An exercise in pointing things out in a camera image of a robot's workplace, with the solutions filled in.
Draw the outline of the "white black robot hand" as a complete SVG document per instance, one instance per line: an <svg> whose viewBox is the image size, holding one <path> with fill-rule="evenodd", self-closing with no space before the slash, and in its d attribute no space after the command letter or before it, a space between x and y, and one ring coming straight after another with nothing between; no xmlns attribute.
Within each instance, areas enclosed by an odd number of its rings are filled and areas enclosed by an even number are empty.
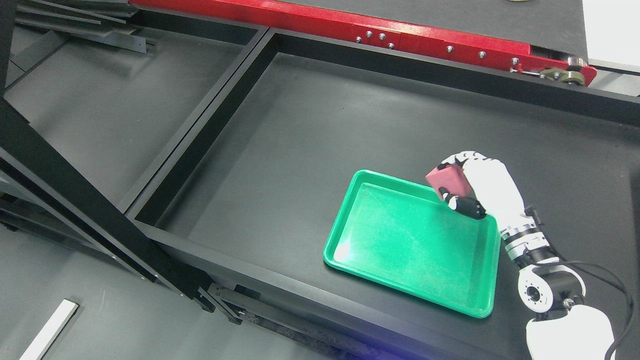
<svg viewBox="0 0 640 360"><path fill-rule="evenodd" d="M472 150L446 157L436 168L459 166L473 190L475 200L492 216L500 233L534 224L526 215L521 193L502 161Z"/></svg>

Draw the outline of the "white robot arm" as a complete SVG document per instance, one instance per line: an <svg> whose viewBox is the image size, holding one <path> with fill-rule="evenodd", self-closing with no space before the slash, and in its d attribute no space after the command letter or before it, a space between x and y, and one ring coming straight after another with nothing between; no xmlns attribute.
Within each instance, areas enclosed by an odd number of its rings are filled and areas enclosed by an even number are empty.
<svg viewBox="0 0 640 360"><path fill-rule="evenodd" d="M496 221L505 251L518 267L519 298L534 313L525 326L530 357L614 360L610 319L586 305L585 281L562 261L535 219L521 210Z"/></svg>

